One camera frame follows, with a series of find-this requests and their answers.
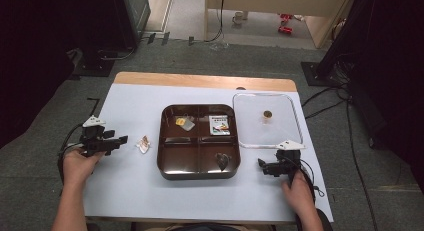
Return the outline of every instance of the person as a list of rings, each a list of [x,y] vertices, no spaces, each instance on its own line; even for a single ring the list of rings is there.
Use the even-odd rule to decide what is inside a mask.
[[[96,163],[104,156],[105,152],[85,157],[81,155],[83,151],[83,149],[77,148],[65,155],[63,161],[64,183],[62,196],[52,231],[87,230],[83,206],[83,190],[86,180],[93,173]],[[302,172],[297,171],[291,187],[289,187],[287,182],[283,182],[281,188],[287,202],[299,216],[303,230],[322,231],[321,220]]]

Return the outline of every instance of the desk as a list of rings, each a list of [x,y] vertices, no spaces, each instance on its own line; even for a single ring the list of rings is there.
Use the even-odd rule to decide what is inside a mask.
[[[224,0],[224,10],[305,15],[317,48],[322,47],[339,18],[346,17],[353,0]],[[221,0],[205,0],[205,40],[208,9],[221,9]]]
[[[235,90],[243,86],[249,90]],[[280,184],[287,176],[263,175],[257,159],[275,162],[276,150],[240,147],[241,164],[230,179],[169,181],[156,164],[162,110],[170,104],[216,103],[232,106],[237,93],[284,93],[295,103],[307,149],[302,159],[315,173],[315,184],[326,193],[294,83],[283,79],[199,75],[119,73],[105,100],[100,118],[115,137],[128,143],[103,158],[87,181],[84,208],[89,219],[134,222],[220,222],[282,224],[294,216]],[[144,135],[151,148],[142,154],[135,143]],[[317,196],[317,207],[332,221],[327,197]]]

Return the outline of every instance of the clear plastic container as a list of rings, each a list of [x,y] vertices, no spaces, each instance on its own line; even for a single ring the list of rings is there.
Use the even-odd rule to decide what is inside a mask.
[[[286,140],[303,143],[293,101],[287,95],[236,94],[233,109],[241,147],[276,148]]]

